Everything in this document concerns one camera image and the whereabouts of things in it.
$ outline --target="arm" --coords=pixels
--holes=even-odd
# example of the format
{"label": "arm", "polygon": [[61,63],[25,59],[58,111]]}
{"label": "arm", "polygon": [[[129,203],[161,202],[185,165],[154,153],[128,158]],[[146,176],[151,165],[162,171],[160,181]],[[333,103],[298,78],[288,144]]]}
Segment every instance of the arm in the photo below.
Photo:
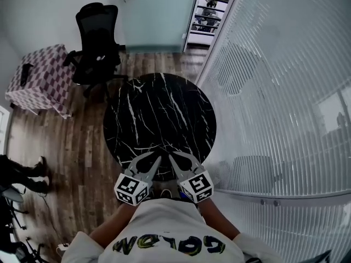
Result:
{"label": "arm", "polygon": [[104,249],[128,225],[137,207],[123,203],[90,236],[78,232],[70,247],[62,257],[61,263],[95,263]]}
{"label": "arm", "polygon": [[208,198],[197,204],[206,224],[219,233],[233,240],[240,231],[219,211],[213,201]]}
{"label": "arm", "polygon": [[123,203],[117,211],[89,236],[103,248],[106,248],[128,225],[137,207]]}
{"label": "arm", "polygon": [[282,263],[283,260],[271,247],[258,238],[240,233],[240,231],[219,211],[208,198],[197,204],[209,227],[230,238],[248,258],[260,258],[263,263]]}

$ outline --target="white t-shirt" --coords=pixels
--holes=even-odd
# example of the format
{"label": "white t-shirt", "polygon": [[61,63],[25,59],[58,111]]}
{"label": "white t-shirt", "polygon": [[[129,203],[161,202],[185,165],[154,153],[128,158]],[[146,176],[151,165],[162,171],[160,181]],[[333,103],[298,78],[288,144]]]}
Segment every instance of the white t-shirt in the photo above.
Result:
{"label": "white t-shirt", "polygon": [[143,202],[128,226],[103,249],[79,232],[62,263],[245,262],[281,263],[261,240],[239,234],[233,241],[206,225],[191,203],[171,199]]}

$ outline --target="person's leg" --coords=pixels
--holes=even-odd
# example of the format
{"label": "person's leg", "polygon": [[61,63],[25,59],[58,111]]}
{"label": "person's leg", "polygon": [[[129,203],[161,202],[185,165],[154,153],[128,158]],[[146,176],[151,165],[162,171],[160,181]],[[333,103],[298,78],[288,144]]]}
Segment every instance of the person's leg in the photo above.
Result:
{"label": "person's leg", "polygon": [[24,173],[12,169],[7,175],[7,186],[19,183],[26,186],[29,190],[37,193],[47,193],[49,191],[49,185],[45,181],[37,181],[28,178]]}
{"label": "person's leg", "polygon": [[45,181],[34,181],[22,173],[19,173],[14,179],[13,183],[19,183],[26,186],[29,190],[37,193],[47,193],[49,185]]}
{"label": "person's leg", "polygon": [[8,159],[8,164],[15,170],[23,173],[24,175],[35,178],[38,176],[45,176],[46,175],[46,160],[44,157],[40,157],[38,163],[35,165],[34,168],[24,167],[23,165],[11,161]]}

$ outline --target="frosted glass door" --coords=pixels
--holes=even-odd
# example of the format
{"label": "frosted glass door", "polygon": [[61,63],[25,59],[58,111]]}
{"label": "frosted glass door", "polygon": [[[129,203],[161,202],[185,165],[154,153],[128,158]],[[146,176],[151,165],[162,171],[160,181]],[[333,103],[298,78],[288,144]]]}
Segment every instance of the frosted glass door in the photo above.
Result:
{"label": "frosted glass door", "polygon": [[181,52],[195,0],[121,0],[129,52]]}

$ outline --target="black shoe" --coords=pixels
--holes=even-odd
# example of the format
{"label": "black shoe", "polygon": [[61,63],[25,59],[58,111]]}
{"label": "black shoe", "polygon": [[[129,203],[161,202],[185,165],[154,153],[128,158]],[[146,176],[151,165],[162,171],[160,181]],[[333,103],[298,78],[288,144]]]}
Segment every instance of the black shoe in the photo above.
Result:
{"label": "black shoe", "polygon": [[171,191],[169,189],[163,189],[161,192],[160,198],[171,199],[172,198]]}
{"label": "black shoe", "polygon": [[49,185],[45,181],[37,181],[35,182],[35,187],[28,189],[46,195],[49,192]]}
{"label": "black shoe", "polygon": [[36,172],[38,172],[39,176],[46,176],[47,175],[47,162],[45,157],[40,156],[38,163],[34,166],[34,169]]}

